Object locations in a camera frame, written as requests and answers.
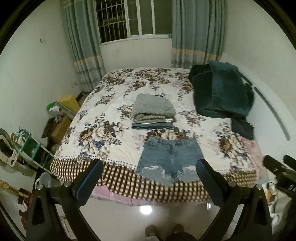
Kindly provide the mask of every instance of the black pants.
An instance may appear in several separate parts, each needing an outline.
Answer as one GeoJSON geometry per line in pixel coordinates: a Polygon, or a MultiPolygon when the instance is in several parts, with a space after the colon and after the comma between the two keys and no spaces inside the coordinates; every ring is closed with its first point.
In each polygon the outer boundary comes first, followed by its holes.
{"type": "Polygon", "coordinates": [[[165,241],[198,241],[194,238],[191,234],[186,232],[180,232],[169,235],[165,241]]]}

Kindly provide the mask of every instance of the checkered bed skirt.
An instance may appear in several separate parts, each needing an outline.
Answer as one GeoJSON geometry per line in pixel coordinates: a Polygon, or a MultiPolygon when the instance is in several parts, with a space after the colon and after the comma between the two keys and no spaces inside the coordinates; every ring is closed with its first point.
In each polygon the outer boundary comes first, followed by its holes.
{"type": "MultiPolygon", "coordinates": [[[[73,181],[76,176],[85,171],[91,159],[55,158],[51,164],[52,173],[61,181],[73,181]]],[[[241,187],[253,187],[256,182],[256,172],[231,172],[223,175],[229,181],[235,181],[241,187]]],[[[184,183],[178,181],[172,186],[164,186],[135,173],[125,166],[104,162],[104,172],[98,180],[98,186],[106,185],[116,194],[135,199],[155,200],[158,202],[206,202],[210,199],[202,182],[184,183]]]]}

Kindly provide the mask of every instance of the white floor tile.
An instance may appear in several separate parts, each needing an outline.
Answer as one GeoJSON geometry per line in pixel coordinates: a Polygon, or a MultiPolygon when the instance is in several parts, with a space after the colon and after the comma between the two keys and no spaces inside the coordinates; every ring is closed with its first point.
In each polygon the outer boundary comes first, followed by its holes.
{"type": "Polygon", "coordinates": [[[128,241],[130,217],[87,206],[81,207],[80,211],[101,241],[128,241]]]}
{"type": "Polygon", "coordinates": [[[102,241],[142,241],[145,228],[150,224],[154,224],[165,239],[177,223],[184,225],[186,232],[200,238],[212,221],[211,215],[215,216],[214,211],[207,210],[206,204],[152,206],[152,213],[144,215],[140,207],[95,198],[90,198],[80,210],[102,241]]]}

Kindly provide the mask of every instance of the bed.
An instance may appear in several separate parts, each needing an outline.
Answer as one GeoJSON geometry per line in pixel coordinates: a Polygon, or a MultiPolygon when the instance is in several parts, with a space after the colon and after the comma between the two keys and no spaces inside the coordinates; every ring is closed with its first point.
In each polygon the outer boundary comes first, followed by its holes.
{"type": "Polygon", "coordinates": [[[231,131],[230,119],[198,115],[189,70],[137,68],[110,71],[84,101],[51,164],[61,181],[74,180],[99,158],[104,172],[93,197],[128,205],[202,203],[209,196],[200,181],[163,186],[136,173],[150,135],[196,138],[204,158],[226,180],[252,187],[260,177],[262,155],[256,141],[231,131]],[[134,130],[132,105],[138,94],[167,98],[176,110],[174,129],[134,130]]]}

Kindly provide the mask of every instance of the window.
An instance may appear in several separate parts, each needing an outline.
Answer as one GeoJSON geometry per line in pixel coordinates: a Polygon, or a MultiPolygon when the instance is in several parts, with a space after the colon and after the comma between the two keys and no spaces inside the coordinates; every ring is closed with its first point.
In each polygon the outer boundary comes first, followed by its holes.
{"type": "Polygon", "coordinates": [[[97,0],[101,43],[172,34],[172,0],[97,0]]]}

